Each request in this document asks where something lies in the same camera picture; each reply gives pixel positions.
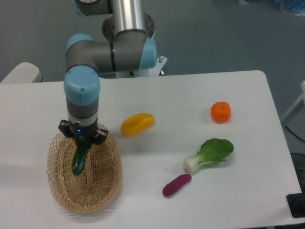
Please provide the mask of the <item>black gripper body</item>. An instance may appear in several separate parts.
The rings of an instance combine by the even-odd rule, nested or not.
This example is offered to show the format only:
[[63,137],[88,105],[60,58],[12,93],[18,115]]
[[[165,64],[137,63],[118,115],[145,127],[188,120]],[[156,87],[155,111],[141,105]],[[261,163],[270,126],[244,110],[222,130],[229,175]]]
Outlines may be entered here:
[[108,131],[99,129],[97,120],[90,125],[82,126],[80,121],[61,120],[58,129],[66,138],[72,138],[76,144],[85,139],[90,145],[99,145],[107,139]]

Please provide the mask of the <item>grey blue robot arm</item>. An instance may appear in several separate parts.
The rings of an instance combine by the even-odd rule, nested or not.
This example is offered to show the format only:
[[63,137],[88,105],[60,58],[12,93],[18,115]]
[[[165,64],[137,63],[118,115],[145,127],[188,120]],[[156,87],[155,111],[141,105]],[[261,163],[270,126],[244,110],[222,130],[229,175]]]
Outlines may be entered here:
[[140,0],[74,0],[72,5],[78,15],[111,14],[114,20],[111,41],[96,42],[80,33],[69,38],[66,48],[68,120],[60,122],[59,130],[78,146],[98,145],[108,135],[97,127],[100,74],[153,68],[156,42],[147,35]]

